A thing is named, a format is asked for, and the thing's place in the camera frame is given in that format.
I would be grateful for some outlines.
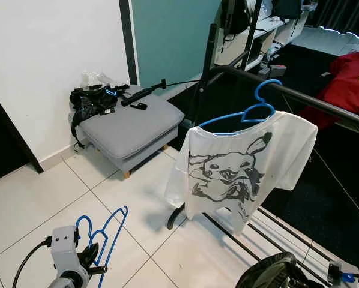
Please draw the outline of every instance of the red bedsheet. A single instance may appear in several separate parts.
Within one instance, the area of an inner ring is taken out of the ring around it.
[[[318,98],[359,115],[359,52],[338,57],[330,65],[330,73],[335,77]],[[325,128],[336,121],[336,118],[307,107],[301,116]]]

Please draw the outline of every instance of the shirt sleeve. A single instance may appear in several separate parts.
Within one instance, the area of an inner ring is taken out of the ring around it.
[[[166,185],[165,198],[174,207],[181,207],[185,202],[188,190],[188,157],[189,157],[189,132],[186,133],[185,141],[178,154],[175,165],[170,173]]]
[[[308,138],[301,145],[301,149],[292,155],[290,166],[285,170],[280,181],[277,183],[276,188],[284,190],[293,190],[300,178],[302,171],[307,163],[307,160],[312,153],[317,136],[317,126],[310,124],[312,129],[308,134]]]

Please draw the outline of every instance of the white t-shirt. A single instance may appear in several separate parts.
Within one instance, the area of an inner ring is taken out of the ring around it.
[[[264,122],[221,136],[189,129],[167,183],[173,206],[186,215],[227,207],[242,231],[273,188],[293,190],[316,140],[317,126],[276,111]]]

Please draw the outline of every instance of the gray cushion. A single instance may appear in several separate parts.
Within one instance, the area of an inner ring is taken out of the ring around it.
[[[139,90],[141,87],[131,85],[127,92],[133,95]],[[140,100],[148,105],[146,110],[122,107],[120,100],[115,113],[95,115],[80,123],[84,132],[115,158],[137,153],[177,126],[184,117],[175,106],[154,94]]]

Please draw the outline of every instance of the graphic print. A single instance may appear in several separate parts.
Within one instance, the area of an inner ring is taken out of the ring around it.
[[[213,202],[225,199],[237,199],[239,213],[243,219],[249,215],[245,212],[244,202],[254,202],[264,177],[256,168],[255,154],[263,151],[270,139],[271,132],[265,133],[249,144],[245,153],[228,152],[227,154],[194,156],[189,152],[189,176],[197,179],[192,195],[207,198]]]

